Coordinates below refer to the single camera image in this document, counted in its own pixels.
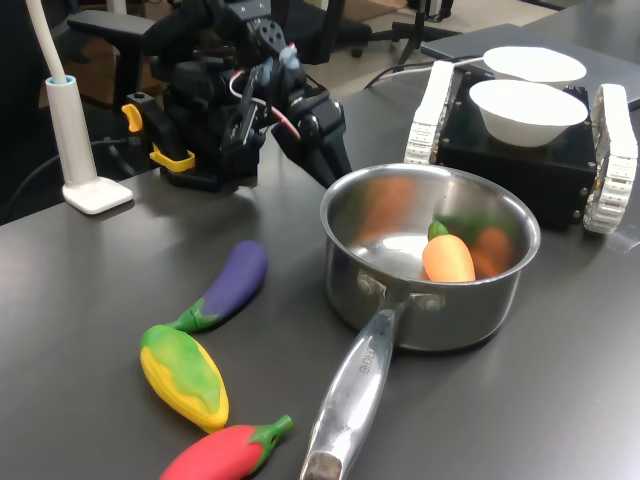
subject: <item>white lamp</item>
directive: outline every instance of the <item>white lamp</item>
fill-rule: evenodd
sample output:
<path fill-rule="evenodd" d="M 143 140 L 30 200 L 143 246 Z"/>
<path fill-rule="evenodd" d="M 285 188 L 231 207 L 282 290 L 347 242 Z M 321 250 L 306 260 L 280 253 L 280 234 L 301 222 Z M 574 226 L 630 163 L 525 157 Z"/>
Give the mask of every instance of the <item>white lamp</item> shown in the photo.
<path fill-rule="evenodd" d="M 108 178 L 98 177 L 76 79 L 65 75 L 40 0 L 26 0 L 31 23 L 51 72 L 45 82 L 53 130 L 60 154 L 65 200 L 95 215 L 128 202 L 133 193 Z"/>

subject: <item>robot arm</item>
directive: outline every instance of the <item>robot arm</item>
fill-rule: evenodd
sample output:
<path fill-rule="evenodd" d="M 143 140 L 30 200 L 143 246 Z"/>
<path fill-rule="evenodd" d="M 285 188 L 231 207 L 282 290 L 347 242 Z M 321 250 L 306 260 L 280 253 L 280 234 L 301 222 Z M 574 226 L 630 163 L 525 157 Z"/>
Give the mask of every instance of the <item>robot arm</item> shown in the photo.
<path fill-rule="evenodd" d="M 323 186 L 351 171 L 341 106 L 328 92 L 304 96 L 306 74 L 295 47 L 286 44 L 282 29 L 269 15 L 269 0 L 183 0 L 144 35 L 145 55 L 158 57 L 163 68 L 169 66 L 169 95 L 165 94 L 164 111 L 148 98 L 141 105 L 142 98 L 134 98 L 140 94 L 129 98 L 141 110 L 143 123 L 151 123 L 145 127 L 154 143 L 156 158 L 154 153 L 151 158 L 164 157 L 159 163 L 176 183 L 185 184 L 177 175 L 180 180 L 195 175 L 196 187 L 201 188 L 202 178 L 213 171 L 215 186 L 207 189 L 217 189 L 221 181 L 255 175 L 257 151 L 264 141 L 260 129 L 274 123 L 273 135 L 285 155 Z M 220 63 L 218 70 L 208 71 L 206 60 L 194 59 L 194 32 L 205 29 L 235 48 L 236 71 L 228 66 L 225 71 Z M 204 80 L 209 86 L 203 89 Z M 205 146 L 198 139 L 208 130 L 212 135 Z M 176 152 L 183 158 L 173 160 L 194 160 L 182 162 L 180 171 L 172 170 L 179 163 L 171 161 Z"/>

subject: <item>pepper green stem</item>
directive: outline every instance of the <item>pepper green stem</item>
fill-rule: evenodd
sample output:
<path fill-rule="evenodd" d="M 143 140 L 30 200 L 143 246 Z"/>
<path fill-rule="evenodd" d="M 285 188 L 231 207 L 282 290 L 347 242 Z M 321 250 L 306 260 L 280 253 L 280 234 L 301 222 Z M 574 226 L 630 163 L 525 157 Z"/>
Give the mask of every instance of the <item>pepper green stem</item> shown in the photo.
<path fill-rule="evenodd" d="M 262 465 L 269 455 L 271 455 L 278 440 L 280 440 L 280 435 L 290 432 L 293 430 L 293 427 L 293 420 L 291 420 L 289 415 L 285 415 L 272 425 L 255 427 L 256 429 L 253 435 L 251 435 L 251 438 L 249 438 L 248 443 L 259 443 L 262 445 L 262 455 L 260 455 L 260 459 L 253 467 L 253 470 L 251 470 L 252 472 Z"/>

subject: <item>floor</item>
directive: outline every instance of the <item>floor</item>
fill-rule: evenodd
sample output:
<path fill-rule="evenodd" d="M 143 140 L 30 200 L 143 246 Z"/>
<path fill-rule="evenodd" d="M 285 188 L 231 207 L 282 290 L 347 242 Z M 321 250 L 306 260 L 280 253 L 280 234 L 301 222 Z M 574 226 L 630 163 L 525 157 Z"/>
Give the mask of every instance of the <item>floor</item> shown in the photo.
<path fill-rule="evenodd" d="M 482 28 L 512 23 L 526 25 L 555 12 L 520 0 L 455 0 L 452 15 L 439 26 L 447 30 L 470 32 Z M 413 23 L 411 10 L 375 18 L 366 23 L 374 32 L 389 30 L 392 22 Z M 361 58 L 353 58 L 349 51 L 336 52 L 329 63 L 308 65 L 307 73 L 331 90 L 337 100 L 361 90 L 379 71 L 397 63 L 406 40 L 398 43 L 389 41 L 370 43 Z M 429 57 L 419 51 L 412 54 L 409 61 L 428 61 Z"/>

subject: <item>table surface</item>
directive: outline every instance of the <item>table surface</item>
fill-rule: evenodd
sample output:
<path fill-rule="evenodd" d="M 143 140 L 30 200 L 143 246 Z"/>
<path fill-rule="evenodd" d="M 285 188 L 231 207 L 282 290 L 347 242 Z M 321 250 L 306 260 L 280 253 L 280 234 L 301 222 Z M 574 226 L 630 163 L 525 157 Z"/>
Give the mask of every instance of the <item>table surface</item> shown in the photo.
<path fill-rule="evenodd" d="M 401 161 L 425 84 L 399 77 L 346 102 L 355 168 Z M 258 478 L 298 478 L 355 335 L 323 293 L 323 189 L 272 139 L 253 189 L 184 190 L 157 171 L 125 184 L 135 204 L 105 215 L 63 204 L 0 228 L 0 478 L 153 479 L 202 438 L 148 386 L 139 339 L 191 305 L 243 239 L 268 251 L 264 288 L 196 338 L 224 377 L 229 425 L 297 423 Z M 544 231 L 491 342 L 396 351 L 350 479 L 637 479 L 639 224 L 636 192 L 606 240 Z"/>
<path fill-rule="evenodd" d="M 584 0 L 526 28 L 640 65 L 638 0 Z"/>

